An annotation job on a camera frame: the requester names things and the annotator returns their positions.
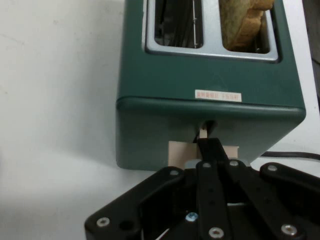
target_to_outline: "toast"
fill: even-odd
[[[264,11],[274,0],[220,0],[223,46],[230,51],[245,52],[261,28]]]

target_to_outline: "black power cord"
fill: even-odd
[[[266,151],[261,157],[268,158],[302,158],[320,161],[320,154],[301,151]]]

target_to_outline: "bolt head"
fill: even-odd
[[[202,166],[203,166],[204,168],[211,168],[211,164],[208,163],[208,162],[205,162]]]
[[[277,168],[275,165],[269,165],[269,166],[268,166],[268,170],[269,170],[269,171],[272,171],[272,172],[275,172],[275,171],[278,170],[278,168]]]
[[[172,170],[172,171],[170,172],[170,175],[171,175],[171,176],[177,176],[177,175],[179,175],[179,172],[178,172],[177,170]]]
[[[232,161],[230,161],[230,166],[237,167],[237,166],[239,166],[239,163],[235,160],[232,160]]]
[[[96,221],[96,225],[99,227],[99,228],[103,228],[103,227],[106,227],[110,224],[110,219],[107,218],[107,217],[102,217],[100,219],[98,219],[98,221]]]
[[[225,232],[219,227],[212,227],[209,230],[209,236],[213,239],[222,239]]]
[[[195,212],[189,212],[186,216],[185,216],[185,220],[187,220],[188,222],[194,222],[195,220],[198,219],[198,214]]]
[[[298,232],[297,228],[293,225],[290,225],[290,224],[283,224],[281,227],[281,231],[285,235],[289,235],[289,236],[294,236]]]

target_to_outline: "toaster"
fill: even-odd
[[[220,1],[125,1],[116,99],[121,168],[156,171],[177,165],[174,158],[195,159],[203,128],[248,165],[304,120],[283,1],[264,12],[246,52],[224,47]]]

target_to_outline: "toaster slot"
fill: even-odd
[[[244,52],[244,53],[258,53],[267,54],[270,52],[270,43],[268,38],[268,23],[266,13],[262,10],[247,9],[248,6],[245,4],[239,4],[239,8],[230,8],[224,6],[226,0],[219,0],[219,12],[222,32],[222,43],[226,49],[231,49],[233,52]],[[239,36],[239,40],[236,44],[231,44],[231,37],[237,33],[237,28],[244,28],[242,34]]]
[[[162,46],[203,45],[200,0],[155,0],[154,40]]]

